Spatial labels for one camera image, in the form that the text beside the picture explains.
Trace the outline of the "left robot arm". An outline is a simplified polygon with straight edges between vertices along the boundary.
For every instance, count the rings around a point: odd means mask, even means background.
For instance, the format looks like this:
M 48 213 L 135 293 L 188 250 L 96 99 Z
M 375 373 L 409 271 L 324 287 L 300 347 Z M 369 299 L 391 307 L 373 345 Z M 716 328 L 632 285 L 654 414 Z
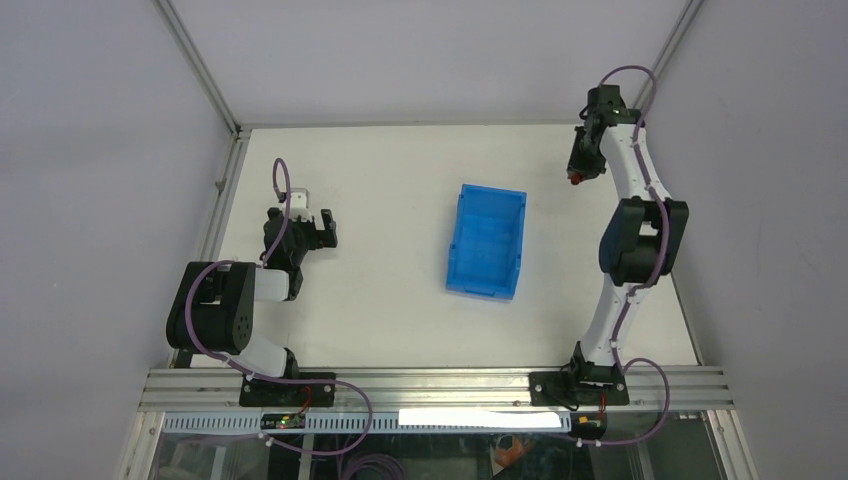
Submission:
M 338 246 L 336 222 L 329 209 L 322 209 L 319 219 L 298 209 L 286 220 L 282 209 L 272 207 L 263 232 L 265 247 L 276 247 L 265 266 L 240 261 L 187 264 L 165 335 L 174 349 L 206 354 L 252 378 L 265 377 L 263 394 L 277 406 L 288 406 L 301 392 L 296 357 L 255 332 L 254 306 L 297 298 L 306 255 Z

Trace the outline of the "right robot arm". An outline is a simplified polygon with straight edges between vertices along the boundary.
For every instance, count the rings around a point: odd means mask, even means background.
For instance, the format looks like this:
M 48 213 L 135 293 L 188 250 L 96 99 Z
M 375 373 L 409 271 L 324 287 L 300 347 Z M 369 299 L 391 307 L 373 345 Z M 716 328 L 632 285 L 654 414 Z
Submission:
M 604 387 L 623 388 L 620 349 L 650 289 L 671 272 L 689 207 L 659 180 L 641 133 L 644 115 L 626 106 L 619 86 L 590 89 L 581 118 L 567 165 L 569 180 L 577 186 L 610 172 L 618 196 L 599 246 L 601 295 L 564 369 L 566 396 L 588 405 Z

